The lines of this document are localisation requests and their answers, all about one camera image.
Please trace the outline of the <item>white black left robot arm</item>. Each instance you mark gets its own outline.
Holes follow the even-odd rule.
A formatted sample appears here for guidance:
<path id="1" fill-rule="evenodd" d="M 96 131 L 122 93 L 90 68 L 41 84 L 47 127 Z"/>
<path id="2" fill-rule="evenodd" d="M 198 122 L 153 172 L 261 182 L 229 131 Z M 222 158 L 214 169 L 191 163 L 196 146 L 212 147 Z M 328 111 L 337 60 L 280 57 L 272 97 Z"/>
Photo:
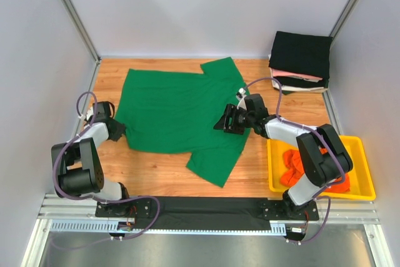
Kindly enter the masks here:
<path id="1" fill-rule="evenodd" d="M 87 112 L 82 133 L 73 142 L 55 144 L 51 148 L 56 183 L 54 189 L 60 198 L 91 197 L 118 218 L 131 212 L 127 188 L 119 182 L 106 179 L 98 155 L 98 147 L 105 141 L 117 142 L 125 135 L 124 124 L 114 119 L 115 106 L 109 101 L 93 105 Z"/>

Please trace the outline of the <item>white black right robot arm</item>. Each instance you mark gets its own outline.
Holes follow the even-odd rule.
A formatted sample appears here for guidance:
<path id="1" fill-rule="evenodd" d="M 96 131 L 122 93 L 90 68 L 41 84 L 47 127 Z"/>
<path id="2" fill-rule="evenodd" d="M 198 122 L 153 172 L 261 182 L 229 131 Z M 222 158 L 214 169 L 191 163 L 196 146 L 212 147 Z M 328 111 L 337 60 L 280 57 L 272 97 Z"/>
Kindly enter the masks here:
<path id="1" fill-rule="evenodd" d="M 316 198 L 353 168 L 349 153 L 331 125 L 305 126 L 269 114 L 260 94 L 241 96 L 238 105 L 227 104 L 214 129 L 231 134 L 253 129 L 259 136 L 298 149 L 304 174 L 283 192 L 281 200 L 261 202 L 264 217 L 269 220 L 317 220 Z"/>

